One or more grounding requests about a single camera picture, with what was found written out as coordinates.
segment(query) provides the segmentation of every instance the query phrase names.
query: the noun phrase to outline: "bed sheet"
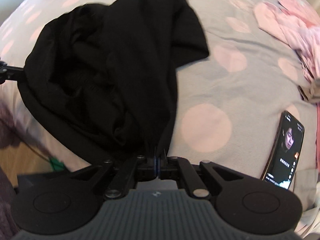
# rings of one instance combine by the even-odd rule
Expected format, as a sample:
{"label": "bed sheet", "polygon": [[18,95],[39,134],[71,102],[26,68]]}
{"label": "bed sheet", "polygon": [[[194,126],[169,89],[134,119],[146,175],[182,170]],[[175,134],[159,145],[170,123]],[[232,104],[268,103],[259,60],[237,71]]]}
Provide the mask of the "bed sheet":
{"label": "bed sheet", "polygon": [[[85,3],[113,1],[25,0],[0,27],[1,59],[24,66],[46,23]],[[315,168],[316,107],[300,99],[297,85],[308,85],[301,64],[293,50],[258,28],[252,12],[258,2],[277,0],[188,1],[211,55],[177,70],[178,112],[168,155],[194,164],[207,159],[260,177],[286,109],[305,126],[297,170]],[[88,165],[32,117],[15,82],[1,85],[0,95],[20,133],[71,170]]]}

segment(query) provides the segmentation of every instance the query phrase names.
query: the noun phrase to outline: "pink clothing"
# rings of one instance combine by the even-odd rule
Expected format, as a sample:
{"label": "pink clothing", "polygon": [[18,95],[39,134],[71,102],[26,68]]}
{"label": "pink clothing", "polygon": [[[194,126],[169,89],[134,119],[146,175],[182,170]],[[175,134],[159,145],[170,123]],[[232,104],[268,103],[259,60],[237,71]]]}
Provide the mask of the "pink clothing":
{"label": "pink clothing", "polygon": [[[297,50],[305,78],[320,78],[320,17],[306,0],[265,2],[254,8],[259,28]],[[316,162],[320,171],[320,103],[317,104]]]}

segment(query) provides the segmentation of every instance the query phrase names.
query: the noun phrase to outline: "black fabric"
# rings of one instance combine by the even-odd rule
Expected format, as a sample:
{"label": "black fabric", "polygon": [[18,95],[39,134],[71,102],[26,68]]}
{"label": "black fabric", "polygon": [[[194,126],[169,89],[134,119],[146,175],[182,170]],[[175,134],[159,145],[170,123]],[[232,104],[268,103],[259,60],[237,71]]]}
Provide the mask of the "black fabric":
{"label": "black fabric", "polygon": [[176,68],[209,55],[186,0],[87,4],[49,22],[18,87],[31,114],[92,164],[168,152]]}

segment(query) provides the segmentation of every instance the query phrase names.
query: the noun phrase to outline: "ribbed gray surface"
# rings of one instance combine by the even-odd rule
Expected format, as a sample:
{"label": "ribbed gray surface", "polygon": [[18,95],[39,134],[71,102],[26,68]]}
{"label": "ribbed gray surface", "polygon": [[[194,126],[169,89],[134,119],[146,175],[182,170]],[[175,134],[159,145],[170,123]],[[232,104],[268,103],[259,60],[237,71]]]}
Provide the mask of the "ribbed gray surface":
{"label": "ribbed gray surface", "polygon": [[255,236],[224,222],[208,201],[190,198],[185,190],[132,190],[121,200],[106,201],[86,226],[58,236],[20,232],[14,240],[205,240],[300,239],[293,231]]}

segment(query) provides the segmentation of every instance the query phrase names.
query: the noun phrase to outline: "smartphone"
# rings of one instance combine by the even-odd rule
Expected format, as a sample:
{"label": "smartphone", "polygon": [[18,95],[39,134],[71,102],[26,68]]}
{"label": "smartphone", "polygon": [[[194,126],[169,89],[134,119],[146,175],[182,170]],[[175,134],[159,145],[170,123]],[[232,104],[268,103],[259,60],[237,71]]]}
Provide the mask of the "smartphone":
{"label": "smartphone", "polygon": [[303,136],[303,125],[288,111],[282,112],[262,180],[285,189],[290,187],[300,158]]}

